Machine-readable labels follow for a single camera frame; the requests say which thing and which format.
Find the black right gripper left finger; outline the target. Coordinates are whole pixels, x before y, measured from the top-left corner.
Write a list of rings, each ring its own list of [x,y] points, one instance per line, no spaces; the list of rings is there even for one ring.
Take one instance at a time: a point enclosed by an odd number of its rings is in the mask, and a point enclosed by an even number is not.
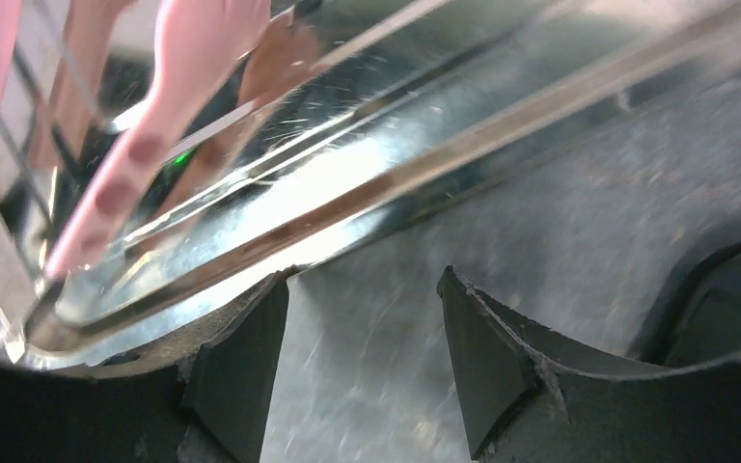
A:
[[[288,314],[273,274],[84,377],[0,366],[0,462],[256,462]]]

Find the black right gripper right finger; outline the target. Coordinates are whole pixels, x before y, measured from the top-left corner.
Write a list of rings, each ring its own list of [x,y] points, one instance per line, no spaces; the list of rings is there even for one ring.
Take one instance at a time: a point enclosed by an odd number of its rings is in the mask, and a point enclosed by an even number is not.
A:
[[[454,268],[437,287],[479,462],[741,462],[741,353],[684,368],[566,337]]]

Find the stainless steel serving tray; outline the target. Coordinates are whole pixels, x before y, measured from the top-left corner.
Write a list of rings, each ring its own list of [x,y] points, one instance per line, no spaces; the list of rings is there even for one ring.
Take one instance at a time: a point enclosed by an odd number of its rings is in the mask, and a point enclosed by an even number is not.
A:
[[[266,103],[244,60],[169,156],[103,260],[41,274],[71,197],[138,113],[156,3],[111,24],[73,78],[75,1],[29,1],[0,113],[0,361],[92,367],[182,330],[266,275],[360,249],[505,276],[510,298],[627,346],[666,269],[741,203],[741,154],[673,90],[741,69],[741,1],[326,1],[273,42]]]

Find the pink-handled metal tongs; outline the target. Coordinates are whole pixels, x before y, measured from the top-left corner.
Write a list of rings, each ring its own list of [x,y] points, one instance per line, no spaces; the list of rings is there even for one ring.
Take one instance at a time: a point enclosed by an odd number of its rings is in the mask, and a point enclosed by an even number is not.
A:
[[[21,4],[0,1],[0,103]],[[44,266],[49,278],[94,263],[130,216],[169,149],[260,41],[267,1],[164,1],[154,34],[154,74],[138,121],[104,157]]]

